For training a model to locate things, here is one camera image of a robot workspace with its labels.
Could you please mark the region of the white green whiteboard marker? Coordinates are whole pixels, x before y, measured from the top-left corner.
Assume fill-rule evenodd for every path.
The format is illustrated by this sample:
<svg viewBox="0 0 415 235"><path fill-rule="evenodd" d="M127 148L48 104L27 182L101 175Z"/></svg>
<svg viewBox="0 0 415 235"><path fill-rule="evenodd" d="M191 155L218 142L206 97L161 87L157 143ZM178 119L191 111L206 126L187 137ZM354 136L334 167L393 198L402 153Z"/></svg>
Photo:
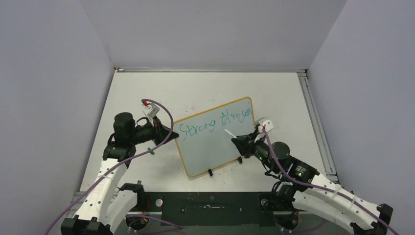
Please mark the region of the white green whiteboard marker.
<svg viewBox="0 0 415 235"><path fill-rule="evenodd" d="M231 131L229 131L228 129L224 128L225 132L227 132L229 135L231 135L233 138L236 138L236 135L234 135Z"/></svg>

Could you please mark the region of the yellow framed whiteboard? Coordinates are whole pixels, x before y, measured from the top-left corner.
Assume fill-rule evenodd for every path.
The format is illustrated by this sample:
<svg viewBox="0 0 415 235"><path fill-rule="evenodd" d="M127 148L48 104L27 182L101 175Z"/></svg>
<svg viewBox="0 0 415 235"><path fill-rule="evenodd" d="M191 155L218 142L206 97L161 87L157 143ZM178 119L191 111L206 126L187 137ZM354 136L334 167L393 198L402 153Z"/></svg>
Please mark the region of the yellow framed whiteboard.
<svg viewBox="0 0 415 235"><path fill-rule="evenodd" d="M189 178L197 177L240 157L232 136L254 131L254 109L248 96L177 120L174 132L184 170Z"/></svg>

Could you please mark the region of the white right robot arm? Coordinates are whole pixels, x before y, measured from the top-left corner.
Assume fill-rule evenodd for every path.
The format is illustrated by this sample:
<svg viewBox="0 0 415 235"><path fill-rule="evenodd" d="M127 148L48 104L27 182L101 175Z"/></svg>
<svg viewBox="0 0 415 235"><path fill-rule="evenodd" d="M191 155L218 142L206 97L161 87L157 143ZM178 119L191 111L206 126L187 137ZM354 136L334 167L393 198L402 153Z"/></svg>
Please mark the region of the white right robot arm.
<svg viewBox="0 0 415 235"><path fill-rule="evenodd" d="M287 144L270 143L268 136L262 133L236 136L231 141L243 157L256 157L279 179L280 185L274 191L280 208L313 213L353 235L397 234L390 226L391 206L371 203L345 190L291 156Z"/></svg>

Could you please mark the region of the green marker cap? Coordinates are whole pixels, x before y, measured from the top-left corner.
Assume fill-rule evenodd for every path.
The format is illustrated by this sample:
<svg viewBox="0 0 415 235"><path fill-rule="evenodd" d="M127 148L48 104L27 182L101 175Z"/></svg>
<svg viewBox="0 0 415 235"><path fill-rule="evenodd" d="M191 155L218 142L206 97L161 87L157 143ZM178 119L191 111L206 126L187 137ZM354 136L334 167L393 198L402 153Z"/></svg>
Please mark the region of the green marker cap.
<svg viewBox="0 0 415 235"><path fill-rule="evenodd" d="M155 154L155 152L154 152L154 151L152 151L152 150L151 150L151 148L147 148L147 150L149 151L149 153L150 153L151 155L154 155L154 154Z"/></svg>

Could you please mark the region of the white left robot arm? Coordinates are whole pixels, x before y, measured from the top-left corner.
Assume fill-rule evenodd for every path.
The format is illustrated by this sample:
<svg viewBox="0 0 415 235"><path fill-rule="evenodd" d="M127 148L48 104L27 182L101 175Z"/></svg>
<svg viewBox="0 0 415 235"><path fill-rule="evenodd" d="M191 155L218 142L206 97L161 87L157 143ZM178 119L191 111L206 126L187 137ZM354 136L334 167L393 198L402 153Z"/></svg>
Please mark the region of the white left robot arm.
<svg viewBox="0 0 415 235"><path fill-rule="evenodd" d="M129 210L140 211L146 204L141 183L118 186L136 153L136 145L152 141L163 145L179 137L172 128L162 125L157 117L144 117L144 125L136 124L131 113L115 116L114 133L104 149L96 181L73 217L61 225L64 235L112 235Z"/></svg>

